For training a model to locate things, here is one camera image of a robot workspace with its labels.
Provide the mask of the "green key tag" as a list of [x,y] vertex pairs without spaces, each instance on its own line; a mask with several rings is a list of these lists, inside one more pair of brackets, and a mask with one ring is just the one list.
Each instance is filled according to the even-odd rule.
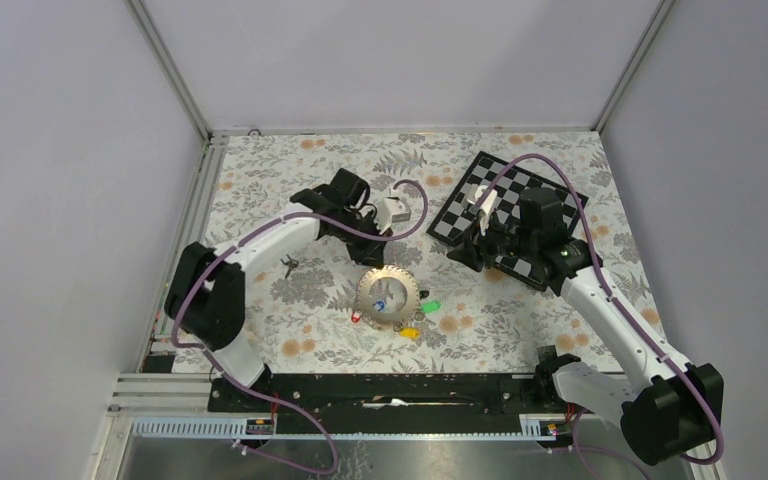
[[421,311],[424,314],[434,313],[440,310],[442,304],[438,300],[432,300],[421,304]]

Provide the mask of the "yellow key tag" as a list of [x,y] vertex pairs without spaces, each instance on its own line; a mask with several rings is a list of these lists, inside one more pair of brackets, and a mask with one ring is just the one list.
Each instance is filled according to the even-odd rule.
[[399,335],[404,337],[404,338],[409,338],[409,339],[412,339],[412,340],[416,340],[416,339],[420,338],[421,331],[419,329],[417,329],[417,328],[412,328],[412,327],[402,328],[399,331]]

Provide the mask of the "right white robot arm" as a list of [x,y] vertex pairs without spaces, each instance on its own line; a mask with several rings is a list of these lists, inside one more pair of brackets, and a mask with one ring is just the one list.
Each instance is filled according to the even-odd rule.
[[592,246],[574,238],[563,204],[548,188],[528,188],[518,214],[501,220],[488,186],[465,197],[470,220],[448,258],[475,271],[499,258],[523,260],[542,290],[565,300],[602,339],[626,376],[599,373],[570,354],[540,365],[535,402],[557,412],[576,404],[618,426],[635,455],[656,465],[719,442],[724,381],[659,336],[616,287]]

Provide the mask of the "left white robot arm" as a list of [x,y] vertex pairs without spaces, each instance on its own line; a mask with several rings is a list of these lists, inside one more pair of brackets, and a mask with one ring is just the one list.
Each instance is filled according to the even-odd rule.
[[342,241],[353,262],[382,266],[385,238],[411,211],[395,194],[370,207],[368,193],[366,181],[339,169],[329,183],[292,195],[277,218],[242,239],[217,247],[193,242],[181,253],[164,311],[235,379],[231,395],[245,410],[264,407],[271,388],[261,377],[267,365],[243,332],[248,281],[326,236]]

